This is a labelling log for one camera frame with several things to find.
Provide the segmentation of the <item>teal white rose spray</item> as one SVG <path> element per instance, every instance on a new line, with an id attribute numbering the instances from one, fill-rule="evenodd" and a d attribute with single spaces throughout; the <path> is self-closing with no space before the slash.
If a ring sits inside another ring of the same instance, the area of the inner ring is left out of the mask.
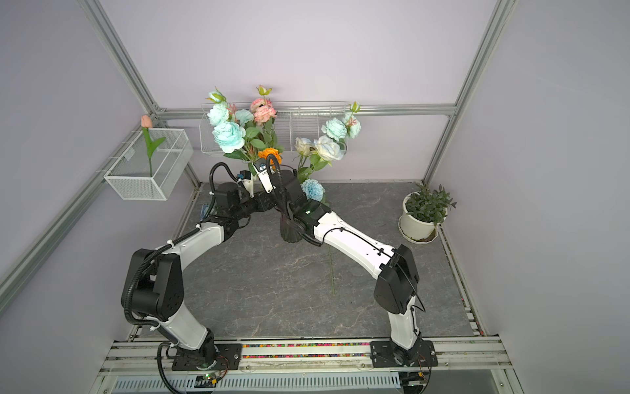
<path id="1" fill-rule="evenodd" d="M 315 172 L 344 158 L 348 140 L 355 139 L 362 130 L 357 118 L 360 110 L 361 104 L 354 102 L 349 105 L 349 109 L 342 117 L 335 117 L 324 122 L 318 139 L 310 140 L 300 137 L 295 139 L 296 152 L 300 158 L 296 170 L 300 183 L 310 179 Z"/>

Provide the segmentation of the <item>dark red glass vase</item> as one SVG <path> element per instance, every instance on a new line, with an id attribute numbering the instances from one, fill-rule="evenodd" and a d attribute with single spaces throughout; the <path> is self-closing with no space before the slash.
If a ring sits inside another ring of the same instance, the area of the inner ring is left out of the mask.
<path id="1" fill-rule="evenodd" d="M 280 234 L 282 239 L 288 243 L 297 243 L 303 239 L 305 226 L 303 223 L 293 219 L 291 213 L 283 213 L 280 220 Z"/>

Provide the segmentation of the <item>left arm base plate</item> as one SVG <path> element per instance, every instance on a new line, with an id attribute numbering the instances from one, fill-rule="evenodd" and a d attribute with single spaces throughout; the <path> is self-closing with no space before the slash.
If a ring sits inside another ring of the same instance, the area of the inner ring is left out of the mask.
<path id="1" fill-rule="evenodd" d="M 243 346 L 239 343 L 215 343 L 201 350 L 178 348 L 172 357 L 173 371 L 237 370 Z"/>

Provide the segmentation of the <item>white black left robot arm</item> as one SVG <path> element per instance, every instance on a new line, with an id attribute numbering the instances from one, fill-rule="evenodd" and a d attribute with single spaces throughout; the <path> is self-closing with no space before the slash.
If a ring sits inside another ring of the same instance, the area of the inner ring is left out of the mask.
<path id="1" fill-rule="evenodd" d="M 209 357 L 213 335 L 185 306 L 183 272 L 196 259 L 228 240 L 241 220 L 275 207 L 277 165 L 257 160 L 231 182 L 209 182 L 211 200 L 202 218 L 183 236 L 154 250 L 137 250 L 121 294 L 128 323 L 157 330 L 173 346 Z"/>

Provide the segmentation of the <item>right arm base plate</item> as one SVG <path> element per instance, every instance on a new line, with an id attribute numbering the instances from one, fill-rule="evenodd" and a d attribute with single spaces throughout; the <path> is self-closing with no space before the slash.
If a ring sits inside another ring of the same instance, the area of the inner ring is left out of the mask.
<path id="1" fill-rule="evenodd" d="M 438 366 L 433 342 L 422 338 L 418 338 L 408 350 L 392 340 L 371 341 L 370 356 L 375 368 Z"/>

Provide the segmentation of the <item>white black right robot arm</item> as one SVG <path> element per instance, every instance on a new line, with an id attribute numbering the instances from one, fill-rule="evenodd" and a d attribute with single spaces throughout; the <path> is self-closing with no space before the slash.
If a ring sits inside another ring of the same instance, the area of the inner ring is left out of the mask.
<path id="1" fill-rule="evenodd" d="M 296 173 L 283 170 L 275 156 L 258 159 L 253 168 L 265 191 L 275 196 L 282 238 L 289 243 L 307 241 L 314 246 L 331 246 L 365 269 L 376 280 L 374 299 L 388 313 L 395 351 L 404 356 L 416 351 L 421 343 L 415 315 L 418 269 L 411 250 L 376 241 L 350 226 L 323 202 L 309 199 Z"/>

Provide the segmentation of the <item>light blue carnation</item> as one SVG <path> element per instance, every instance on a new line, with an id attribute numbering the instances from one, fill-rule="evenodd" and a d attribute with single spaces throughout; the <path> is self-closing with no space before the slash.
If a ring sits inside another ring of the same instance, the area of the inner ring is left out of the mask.
<path id="1" fill-rule="evenodd" d="M 301 188 L 308 199 L 319 202 L 324 200 L 326 190 L 319 181 L 307 179 L 301 183 Z"/>

